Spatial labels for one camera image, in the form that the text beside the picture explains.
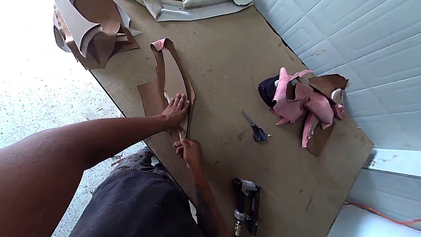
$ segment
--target table surface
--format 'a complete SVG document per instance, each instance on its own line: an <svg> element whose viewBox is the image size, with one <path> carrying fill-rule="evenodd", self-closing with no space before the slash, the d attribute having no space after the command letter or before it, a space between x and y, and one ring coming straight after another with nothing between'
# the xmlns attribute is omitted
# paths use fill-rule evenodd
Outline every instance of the table surface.
<svg viewBox="0 0 421 237"><path fill-rule="evenodd" d="M232 179L243 178L263 188L258 236L326 236L373 143L347 116L336 121L316 157L301 147L303 117L275 126L278 119L260 98L258 84L279 74L280 67L290 74L307 67L259 12L250 7L209 19L158 23L135 1L117 3L131 17L131 27L143 31L136 37L141 48L116 54L105 69L91 72L124 115L144 116L136 86L156 76L149 44L171 39L196 93L190 136L201 142L205 175L229 230L234 232L237 201ZM255 142L241 110L271 137ZM191 175L167 132L146 143L192 198Z"/></svg>

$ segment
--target finger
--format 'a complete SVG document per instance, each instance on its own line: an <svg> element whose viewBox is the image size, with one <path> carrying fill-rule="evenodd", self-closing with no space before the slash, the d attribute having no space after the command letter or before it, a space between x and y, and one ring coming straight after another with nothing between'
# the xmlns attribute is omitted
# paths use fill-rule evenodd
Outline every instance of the finger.
<svg viewBox="0 0 421 237"><path fill-rule="evenodd" d="M183 127L179 127L179 128L177 128L177 131L181 134L181 135L184 135L184 134L186 134L186 131L184 130L184 128Z"/></svg>
<svg viewBox="0 0 421 237"><path fill-rule="evenodd" d="M182 139L182 140L181 140L181 143L183 144L183 148L188 148L188 147L190 147L190 144L189 144L189 142L188 142L188 140L187 140L187 139Z"/></svg>
<svg viewBox="0 0 421 237"><path fill-rule="evenodd" d="M198 145L199 143L197 141L193 141L193 140L189 140L189 139L185 139L190 146L194 146L194 145Z"/></svg>
<svg viewBox="0 0 421 237"><path fill-rule="evenodd" d="M181 110L182 113L187 113L190 107L190 100L186 101L184 108Z"/></svg>
<svg viewBox="0 0 421 237"><path fill-rule="evenodd" d="M179 109L183 109L184 108L184 101L186 100L186 95L185 94L182 94L181 95L181 99L180 99L180 102L179 102L179 104L177 105L177 108L179 108Z"/></svg>
<svg viewBox="0 0 421 237"><path fill-rule="evenodd" d="M183 145L181 144L181 141L176 141L176 142L175 142L175 144L176 144L176 145L175 145L176 147L183 146Z"/></svg>
<svg viewBox="0 0 421 237"><path fill-rule="evenodd" d="M173 106L174 100L175 100L174 98L171 98L170 102L168 103L168 106Z"/></svg>
<svg viewBox="0 0 421 237"><path fill-rule="evenodd" d="M179 105L180 97L181 97L181 95L179 93L177 93L176 99L174 100L174 106Z"/></svg>
<svg viewBox="0 0 421 237"><path fill-rule="evenodd" d="M183 146L177 147L177 149L176 149L176 155L179 158L183 158L183 154L184 154Z"/></svg>

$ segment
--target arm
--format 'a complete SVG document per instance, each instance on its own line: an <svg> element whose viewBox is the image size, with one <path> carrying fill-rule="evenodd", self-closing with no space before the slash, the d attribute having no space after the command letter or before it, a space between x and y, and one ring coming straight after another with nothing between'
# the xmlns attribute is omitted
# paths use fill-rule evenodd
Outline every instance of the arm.
<svg viewBox="0 0 421 237"><path fill-rule="evenodd" d="M166 129L182 129L189 101L161 115L106 118L48 129L0 149L0 226L4 236L51 236L83 171Z"/></svg>
<svg viewBox="0 0 421 237"><path fill-rule="evenodd" d="M200 145L197 142L184 139L177 143L177 155L187 162L195 183L194 203L197 211L197 224L202 228L206 237L227 237L228 229L215 204L211 188L203 175L200 162Z"/></svg>

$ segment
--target orange extension cord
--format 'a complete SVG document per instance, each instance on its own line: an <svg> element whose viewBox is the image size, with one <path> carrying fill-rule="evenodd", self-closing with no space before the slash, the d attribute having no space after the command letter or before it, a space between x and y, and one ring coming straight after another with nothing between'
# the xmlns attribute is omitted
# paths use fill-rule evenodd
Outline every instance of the orange extension cord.
<svg viewBox="0 0 421 237"><path fill-rule="evenodd" d="M363 204L347 202L347 203L344 203L344 205L354 205L356 207L362 207L362 208L368 209L368 210L376 213L377 215L379 215L381 217L384 217L384 218L386 218L386 219L388 219L390 221L393 221L393 222L398 223L398 224L401 224L401 225L406 225L407 226L407 225L411 225L411 224L414 224L416 222L420 222L421 221L421 218L415 219L415 220L411 220L411 221L395 221L395 220L390 219L389 217L381 214L380 212L374 210L373 208L367 207L366 205L363 205Z"/></svg>

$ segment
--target speckled floor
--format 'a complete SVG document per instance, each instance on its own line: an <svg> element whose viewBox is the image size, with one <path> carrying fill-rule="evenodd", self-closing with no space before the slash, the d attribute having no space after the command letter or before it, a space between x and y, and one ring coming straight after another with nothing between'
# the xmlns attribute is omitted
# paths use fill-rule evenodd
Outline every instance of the speckled floor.
<svg viewBox="0 0 421 237"><path fill-rule="evenodd" d="M16 3L4 2L4 9ZM0 77L0 148L38 131L89 119L120 116L120 111L95 78L62 51L53 36L53 1L24 1L25 7L0 14L2 29L9 24L23 27L21 34L2 31ZM135 153L144 143L126 150ZM53 236L67 237L91 192L109 175L115 160L108 159L85 171L68 210Z"/></svg>

